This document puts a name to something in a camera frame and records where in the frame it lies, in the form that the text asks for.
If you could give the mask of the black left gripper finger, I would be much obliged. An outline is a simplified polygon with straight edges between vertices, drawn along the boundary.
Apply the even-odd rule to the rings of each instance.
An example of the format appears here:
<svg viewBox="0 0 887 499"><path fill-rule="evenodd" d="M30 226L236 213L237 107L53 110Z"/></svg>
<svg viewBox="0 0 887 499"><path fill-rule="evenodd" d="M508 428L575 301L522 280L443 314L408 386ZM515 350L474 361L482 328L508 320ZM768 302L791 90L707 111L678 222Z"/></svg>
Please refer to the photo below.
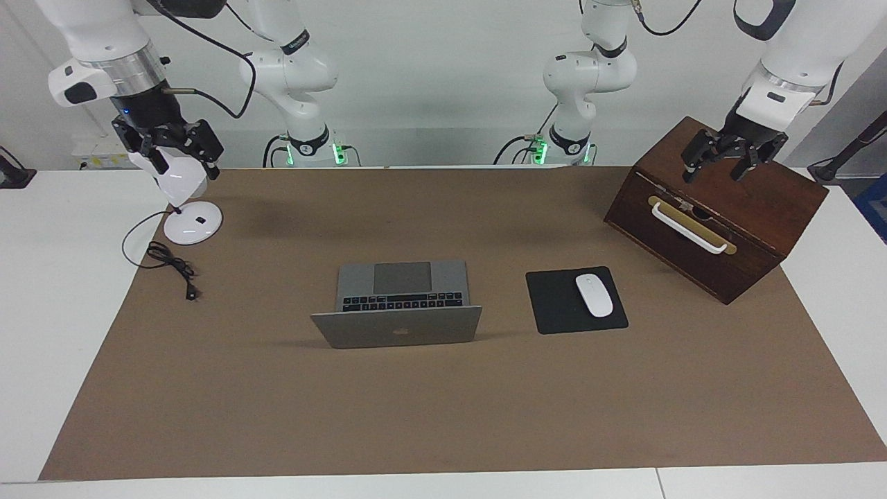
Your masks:
<svg viewBox="0 0 887 499"><path fill-rule="evenodd" d="M780 149L788 142L787 135L776 135L772 140L756 144L746 140L742 145L739 161L731 170L731 178L741 181L748 173L760 164L773 161Z"/></svg>
<svg viewBox="0 0 887 499"><path fill-rule="evenodd" d="M720 161L719 140L720 136L710 130L698 130L681 153L684 182L694 182L704 166Z"/></svg>

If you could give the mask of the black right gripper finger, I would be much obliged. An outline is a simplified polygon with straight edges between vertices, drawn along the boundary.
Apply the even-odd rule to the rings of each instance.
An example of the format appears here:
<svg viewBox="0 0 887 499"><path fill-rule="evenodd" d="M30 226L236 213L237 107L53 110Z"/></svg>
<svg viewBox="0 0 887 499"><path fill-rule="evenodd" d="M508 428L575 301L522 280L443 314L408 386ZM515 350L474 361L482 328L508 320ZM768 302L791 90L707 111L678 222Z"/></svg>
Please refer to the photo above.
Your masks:
<svg viewBox="0 0 887 499"><path fill-rule="evenodd" d="M218 136L206 120L187 123L184 131L184 152L200 162L209 180L216 180L220 174L218 160L224 152Z"/></svg>
<svg viewBox="0 0 887 499"><path fill-rule="evenodd" d="M168 145L168 134L143 134L141 139L141 155L146 158L158 175L167 173L169 165L159 151L161 146Z"/></svg>

